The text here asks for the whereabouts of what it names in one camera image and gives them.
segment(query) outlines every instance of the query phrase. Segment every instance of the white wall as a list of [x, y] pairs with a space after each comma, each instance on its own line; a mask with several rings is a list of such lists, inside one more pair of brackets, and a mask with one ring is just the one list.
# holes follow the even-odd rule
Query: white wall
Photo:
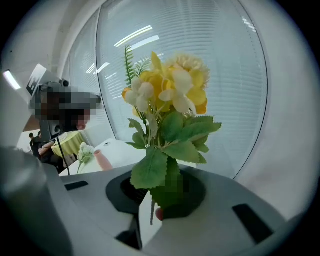
[[241, 2], [266, 55], [268, 102], [257, 144], [235, 179], [291, 219], [306, 210], [319, 177], [319, 70], [299, 29], [277, 4]]

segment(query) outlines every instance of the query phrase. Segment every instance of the fluorescent light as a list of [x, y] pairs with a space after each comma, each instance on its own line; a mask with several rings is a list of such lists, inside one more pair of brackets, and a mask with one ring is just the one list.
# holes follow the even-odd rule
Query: fluorescent light
[[93, 63], [85, 73], [90, 74], [94, 70], [94, 68], [95, 68], [95, 64]]
[[149, 25], [149, 26], [145, 26], [139, 30], [137, 30], [136, 32], [133, 32], [132, 34], [126, 36], [125, 38], [123, 38], [122, 40], [120, 40], [119, 42], [117, 42], [114, 46], [115, 47], [119, 47], [121, 45], [123, 45], [125, 42], [128, 42], [129, 40], [149, 31], [152, 30], [153, 28]]
[[99, 74], [101, 72], [101, 70], [103, 70], [105, 67], [107, 67], [110, 63], [106, 62], [104, 63], [99, 69], [97, 72], [94, 72], [93, 74], [96, 75], [96, 74]]
[[112, 75], [106, 76], [106, 77], [105, 77], [105, 80], [108, 80], [108, 79], [112, 78], [112, 77], [115, 76], [116, 74], [117, 74], [117, 73], [114, 73], [114, 74], [112, 74]]
[[139, 48], [139, 47], [141, 47], [141, 46], [144, 46], [144, 45], [146, 45], [146, 44], [149, 44], [149, 43], [152, 43], [152, 42], [154, 42], [154, 41], [157, 41], [157, 40], [159, 40], [159, 39], [160, 39], [160, 38], [159, 38], [159, 36], [157, 36], [157, 35], [152, 36], [152, 37], [149, 37], [149, 38], [147, 38], [147, 39], [145, 39], [145, 40], [142, 40], [142, 41], [140, 41], [140, 42], [132, 45], [132, 46], [131, 46], [131, 51], [133, 51], [133, 50], [135, 50], [135, 49], [137, 49], [137, 48]]
[[18, 84], [18, 82], [16, 81], [16, 79], [13, 77], [13, 75], [9, 70], [5, 71], [3, 73], [3, 76], [6, 79], [6, 81], [12, 86], [13, 89], [18, 90], [21, 88], [21, 86]]
[[[163, 56], [163, 53], [157, 54], [158, 57]], [[139, 60], [138, 62], [134, 63], [134, 65], [137, 65], [138, 63], [142, 63], [144, 60]]]

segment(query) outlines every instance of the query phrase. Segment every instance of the black base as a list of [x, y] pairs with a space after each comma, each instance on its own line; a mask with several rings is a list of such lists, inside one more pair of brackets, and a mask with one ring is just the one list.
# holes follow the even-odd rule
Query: black base
[[[206, 195], [205, 186], [194, 176], [180, 171], [183, 176], [183, 197], [179, 204], [163, 211], [163, 219], [184, 218], [199, 207]], [[116, 177], [106, 186], [106, 196], [122, 213], [137, 215], [147, 189], [135, 189], [130, 183], [131, 171]]]

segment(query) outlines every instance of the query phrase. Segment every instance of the glass wall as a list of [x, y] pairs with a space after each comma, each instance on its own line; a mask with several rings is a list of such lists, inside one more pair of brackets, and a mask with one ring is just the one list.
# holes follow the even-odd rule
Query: glass wall
[[[80, 92], [96, 95], [101, 94], [96, 67], [96, 27], [98, 16], [99, 11], [96, 11], [77, 36], [63, 71], [64, 75], [68, 74], [66, 71], [68, 65], [70, 86], [77, 87]], [[95, 110], [90, 116], [87, 128], [104, 124], [107, 120], [104, 107]]]
[[115, 137], [130, 142], [128, 118], [136, 117], [121, 96], [127, 44], [134, 63], [151, 51], [162, 61], [180, 52], [204, 60], [210, 69], [206, 114], [222, 128], [208, 139], [208, 163], [198, 167], [233, 178], [257, 141], [268, 89], [263, 49], [243, 7], [231, 0], [114, 0], [88, 21], [70, 53], [70, 80], [93, 93], [101, 89]]

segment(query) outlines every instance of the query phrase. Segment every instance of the green leaf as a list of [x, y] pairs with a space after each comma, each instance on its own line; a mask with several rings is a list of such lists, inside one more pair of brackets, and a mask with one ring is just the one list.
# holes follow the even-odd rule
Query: green leaf
[[199, 153], [199, 164], [206, 164], [207, 160], [204, 158], [202, 154]]
[[199, 138], [199, 139], [193, 141], [192, 143], [197, 148], [197, 147], [205, 144], [207, 142], [207, 140], [208, 140], [208, 137], [209, 137], [208, 135], [207, 136], [203, 136], [202, 138]]
[[202, 116], [197, 116], [197, 117], [192, 117], [189, 118], [187, 121], [185, 121], [185, 125], [189, 126], [195, 123], [213, 123], [214, 122], [214, 117], [213, 116], [208, 116], [208, 115], [202, 115]]
[[168, 158], [165, 182], [150, 189], [150, 194], [162, 209], [178, 204], [183, 198], [183, 178], [175, 159]]
[[137, 150], [145, 150], [146, 149], [146, 146], [144, 145], [140, 145], [140, 144], [137, 144], [137, 143], [133, 143], [133, 142], [126, 142], [126, 144], [134, 147], [135, 149]]
[[162, 122], [161, 134], [167, 142], [175, 141], [184, 126], [184, 118], [179, 112], [172, 112]]
[[141, 135], [140, 135], [138, 132], [136, 132], [136, 133], [134, 133], [134, 134], [132, 135], [132, 140], [133, 140], [136, 144], [138, 144], [138, 145], [140, 145], [140, 146], [145, 147], [145, 145], [146, 145], [145, 140], [141, 137]]
[[200, 152], [203, 152], [203, 153], [209, 152], [209, 148], [205, 144], [196, 146], [196, 149]]
[[144, 130], [142, 129], [141, 124], [140, 124], [137, 120], [134, 120], [134, 119], [131, 119], [131, 118], [128, 118], [128, 120], [130, 121], [129, 128], [136, 128], [136, 130], [138, 131], [138, 133], [139, 133], [142, 137], [144, 137], [144, 136], [145, 136], [145, 132], [144, 132]]
[[179, 139], [185, 141], [195, 141], [210, 133], [218, 131], [221, 127], [221, 123], [212, 122], [196, 122], [190, 124], [182, 129]]
[[162, 149], [162, 152], [174, 159], [190, 163], [199, 162], [199, 153], [190, 141], [169, 145]]
[[146, 157], [132, 168], [131, 184], [136, 189], [158, 187], [166, 179], [167, 156], [160, 149], [151, 146], [146, 149]]

